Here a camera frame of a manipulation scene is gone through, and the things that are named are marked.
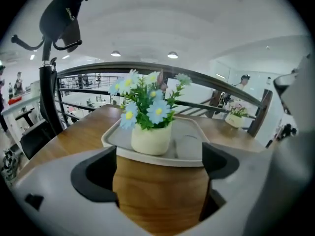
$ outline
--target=table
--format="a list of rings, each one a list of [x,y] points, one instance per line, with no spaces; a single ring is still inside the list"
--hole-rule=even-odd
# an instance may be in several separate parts
[[[101,148],[101,136],[120,114],[119,108],[105,105],[80,119],[44,146],[17,178],[56,158]],[[244,130],[222,120],[190,118],[198,122],[210,142],[254,153],[264,149]],[[175,235],[198,224],[207,184],[204,168],[166,167],[118,156],[113,190],[118,194],[121,211],[133,222],[154,235]]]
[[[20,140],[22,137],[22,131],[20,127],[18,126],[15,117],[13,115],[14,111],[20,110],[21,108],[33,104],[36,111],[39,113],[39,107],[38,104],[34,104],[36,101],[40,100],[40,96],[32,96],[32,93],[25,93],[22,96],[22,99],[12,105],[7,105],[2,110],[1,114],[3,115],[3,118],[5,120],[6,125],[8,126],[8,130],[10,131],[12,138],[14,139],[16,145],[20,148],[21,151],[23,151]]]

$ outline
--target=flower pot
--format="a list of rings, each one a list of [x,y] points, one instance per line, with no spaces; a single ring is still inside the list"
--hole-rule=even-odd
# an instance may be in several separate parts
[[[131,134],[131,146],[139,153],[164,155],[171,140],[172,123],[165,128],[141,129],[136,123]]]
[[[225,118],[225,122],[227,122],[228,124],[235,128],[239,128],[243,125],[242,117],[238,117],[232,114],[227,115],[227,117]]]

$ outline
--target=ceiling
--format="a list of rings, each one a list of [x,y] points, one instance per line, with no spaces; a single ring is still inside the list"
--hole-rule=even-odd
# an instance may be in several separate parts
[[[7,66],[25,62],[40,66],[41,49],[30,62],[33,52],[11,44],[10,36],[18,34],[28,44],[38,44],[39,19],[50,1],[29,0],[12,23],[0,46],[0,59]],[[246,57],[242,51],[254,43],[263,46],[263,41],[273,39],[268,43],[271,51],[279,37],[308,35],[285,0],[88,0],[82,3],[78,21],[83,44],[67,59],[61,59],[66,51],[52,50],[64,68],[95,57],[150,61],[207,73],[209,60],[233,54],[231,59],[240,63]],[[110,56],[113,50],[122,56]],[[169,59],[170,51],[179,58]]]
[[[284,36],[226,50],[214,60],[236,70],[287,74],[312,50],[309,36]]]

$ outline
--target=ceiling light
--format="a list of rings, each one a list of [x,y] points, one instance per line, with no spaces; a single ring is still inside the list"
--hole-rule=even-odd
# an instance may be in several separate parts
[[[111,54],[111,56],[120,57],[121,55],[120,55],[120,52],[118,52],[118,51],[113,51],[112,54]]]
[[[170,59],[177,59],[177,58],[178,58],[178,55],[177,55],[177,53],[175,53],[175,52],[170,52],[167,56],[168,56]]]
[[[216,74],[217,76],[219,76],[220,78],[223,78],[223,79],[225,79],[225,77],[224,76],[222,76],[222,75],[220,75],[220,74]]]

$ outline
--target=artificial flower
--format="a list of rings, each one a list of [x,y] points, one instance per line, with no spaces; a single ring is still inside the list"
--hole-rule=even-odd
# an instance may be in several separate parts
[[[247,108],[243,107],[242,104],[238,102],[233,102],[231,104],[230,113],[238,117],[247,117],[249,115]]]
[[[163,70],[160,71],[158,77],[157,77],[157,84],[162,85],[163,83]]]
[[[157,77],[157,84],[159,85],[159,88],[165,92],[168,89],[167,84],[163,81],[163,70],[160,71],[158,77]]]
[[[146,85],[149,85],[151,83],[155,83],[158,80],[159,72],[152,72],[145,78]]]
[[[116,95],[119,92],[120,89],[120,83],[124,78],[119,78],[117,81],[114,82],[113,85],[110,86],[109,88],[109,93],[111,95]]]
[[[129,74],[125,77],[123,81],[120,82],[120,94],[129,93],[131,89],[137,88],[139,77],[136,70],[130,70]]]
[[[137,122],[138,108],[135,102],[130,102],[125,109],[125,113],[121,114],[122,120],[120,121],[120,127],[122,129],[133,128]]]
[[[190,85],[192,83],[191,78],[182,73],[175,75],[175,79],[179,80],[183,85]]]
[[[159,124],[163,118],[167,118],[167,114],[171,112],[170,105],[165,100],[154,101],[152,105],[147,108],[147,116],[154,124]]]
[[[153,90],[149,93],[149,96],[151,98],[154,98],[154,101],[157,101],[157,100],[162,100],[163,99],[163,92],[162,90]]]

